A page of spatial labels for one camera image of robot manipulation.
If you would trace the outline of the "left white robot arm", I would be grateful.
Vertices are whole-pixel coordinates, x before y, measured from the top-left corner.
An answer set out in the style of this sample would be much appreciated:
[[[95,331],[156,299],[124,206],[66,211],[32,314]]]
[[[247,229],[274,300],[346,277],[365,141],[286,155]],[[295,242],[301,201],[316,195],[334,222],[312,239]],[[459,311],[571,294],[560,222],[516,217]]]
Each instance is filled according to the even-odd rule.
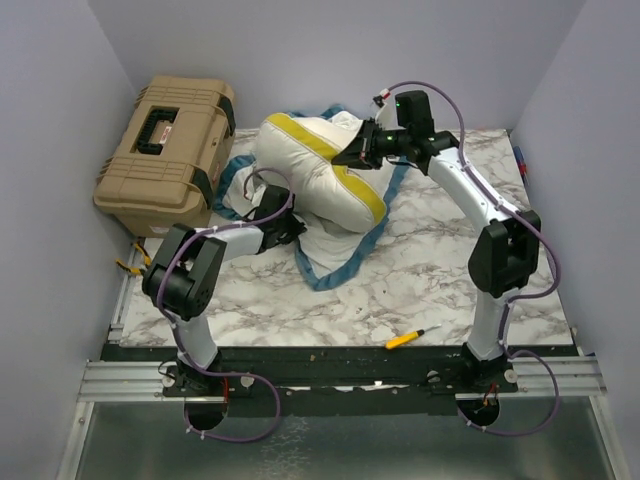
[[[219,349],[205,313],[224,263],[286,245],[306,231],[293,214],[295,195],[269,186],[250,215],[234,223],[169,230],[143,274],[142,290],[168,320],[178,365],[195,392],[214,392],[225,374],[216,366]]]

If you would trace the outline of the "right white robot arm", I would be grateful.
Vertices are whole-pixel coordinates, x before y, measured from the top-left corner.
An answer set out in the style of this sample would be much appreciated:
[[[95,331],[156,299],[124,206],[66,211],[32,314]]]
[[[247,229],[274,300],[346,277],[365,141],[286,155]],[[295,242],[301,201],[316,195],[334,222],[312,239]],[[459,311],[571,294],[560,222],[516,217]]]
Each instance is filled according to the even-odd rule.
[[[480,176],[465,158],[461,137],[436,130],[426,92],[397,94],[395,111],[397,129],[365,121],[333,162],[378,170],[384,159],[399,157],[438,184],[471,222],[478,237],[468,271],[478,293],[459,378],[467,389],[481,391],[495,379],[493,364],[506,355],[509,302],[537,270],[541,221],[532,210],[518,212]]]

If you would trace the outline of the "cream yellow-edged pillow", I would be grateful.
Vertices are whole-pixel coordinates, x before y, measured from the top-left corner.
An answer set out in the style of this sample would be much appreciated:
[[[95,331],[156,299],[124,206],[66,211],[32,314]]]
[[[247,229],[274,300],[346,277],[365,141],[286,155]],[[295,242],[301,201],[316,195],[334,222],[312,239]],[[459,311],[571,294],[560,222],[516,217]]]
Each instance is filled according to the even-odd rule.
[[[274,169],[289,179],[298,214],[313,214],[347,231],[366,233],[387,213],[384,194],[394,167],[359,170],[333,163],[362,124],[346,111],[328,119],[274,113],[259,127],[252,147],[255,167],[266,170],[262,177],[270,184],[283,184]]]

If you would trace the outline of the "white blue-trimmed pillowcase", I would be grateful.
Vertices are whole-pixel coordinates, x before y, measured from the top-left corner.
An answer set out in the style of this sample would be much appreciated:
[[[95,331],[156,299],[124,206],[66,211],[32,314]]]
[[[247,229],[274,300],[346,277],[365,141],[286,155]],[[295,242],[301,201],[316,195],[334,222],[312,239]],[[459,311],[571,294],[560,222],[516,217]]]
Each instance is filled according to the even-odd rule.
[[[318,116],[304,116],[296,112],[286,112],[294,117],[331,116],[346,111],[332,106]],[[262,174],[264,168],[255,167],[252,147],[259,128],[247,143],[237,141],[220,175],[220,182],[214,201],[214,210],[228,220],[239,220],[257,207],[267,185]],[[408,172],[405,166],[394,167],[388,190],[384,194],[387,213],[380,224],[366,233],[347,231],[332,222],[313,214],[294,215],[302,221],[307,231],[296,240],[295,260],[298,269],[307,284],[316,291],[334,289],[355,277],[366,258],[373,252],[377,242],[383,236],[391,213],[391,205],[399,193],[400,186]],[[290,188],[289,179],[274,169],[273,174],[281,177],[281,187]]]

